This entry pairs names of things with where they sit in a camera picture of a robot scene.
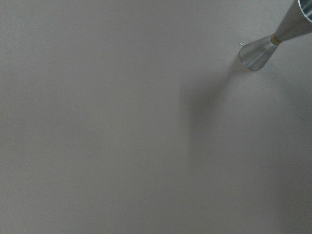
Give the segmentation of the steel jigger measuring cup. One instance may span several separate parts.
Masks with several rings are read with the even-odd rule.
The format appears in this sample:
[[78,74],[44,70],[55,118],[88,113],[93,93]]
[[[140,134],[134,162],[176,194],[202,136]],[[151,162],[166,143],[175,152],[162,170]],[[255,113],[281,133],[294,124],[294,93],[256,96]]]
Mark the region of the steel jigger measuring cup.
[[242,46],[239,59],[247,69],[258,71],[266,65],[281,43],[311,32],[312,2],[294,0],[277,30],[270,36]]

